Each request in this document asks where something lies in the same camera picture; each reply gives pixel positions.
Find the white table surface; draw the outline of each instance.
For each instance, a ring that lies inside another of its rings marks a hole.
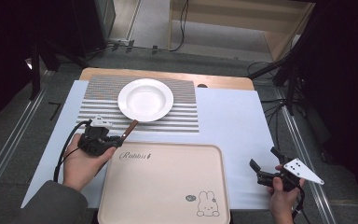
[[[76,125],[87,86],[88,81],[75,81],[21,207],[52,179],[62,147]],[[223,153],[230,209],[269,209],[266,187],[257,184],[249,166],[254,159],[263,171],[274,173],[279,163],[270,153],[273,142],[257,92],[196,88],[196,98],[199,135],[132,133],[126,141],[216,145]],[[106,166],[82,190],[89,208],[99,207],[105,174]]]

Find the rabbit print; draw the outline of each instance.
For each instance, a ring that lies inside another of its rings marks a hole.
[[[202,191],[199,196],[199,211],[197,216],[199,217],[218,217],[218,205],[216,199],[214,198],[214,193],[212,191]]]

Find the striped mat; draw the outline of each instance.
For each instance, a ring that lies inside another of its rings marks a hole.
[[[86,89],[76,123],[94,119],[97,115],[100,115],[114,124],[110,128],[110,133],[123,133],[132,120],[125,117],[118,108],[118,94],[127,84],[139,78],[92,76]],[[193,82],[162,78],[155,78],[155,80],[163,82],[171,89],[173,94],[172,109],[161,119],[151,122],[140,122],[133,132],[177,135],[199,134],[199,119]]]

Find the person's arm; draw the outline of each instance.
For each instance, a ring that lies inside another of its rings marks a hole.
[[[62,184],[46,182],[36,195],[21,209],[11,222],[68,224],[77,223],[87,209],[88,203],[80,191],[98,173],[100,167],[112,158],[116,149],[110,147],[100,157],[92,157],[77,149],[80,134],[75,134],[65,151],[69,155],[63,163]]]
[[[276,166],[277,170],[281,170],[282,166]],[[304,185],[305,180],[300,179],[300,186]],[[283,182],[279,177],[273,179],[273,187],[268,188],[272,194],[271,201],[269,202],[270,212],[276,224],[293,224],[292,219],[292,206],[296,201],[299,189],[295,188],[289,192],[283,191]]]

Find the gray sleeve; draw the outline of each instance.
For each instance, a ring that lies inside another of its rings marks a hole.
[[[17,223],[77,223],[87,209],[86,198],[75,189],[53,181],[46,182],[11,222]]]

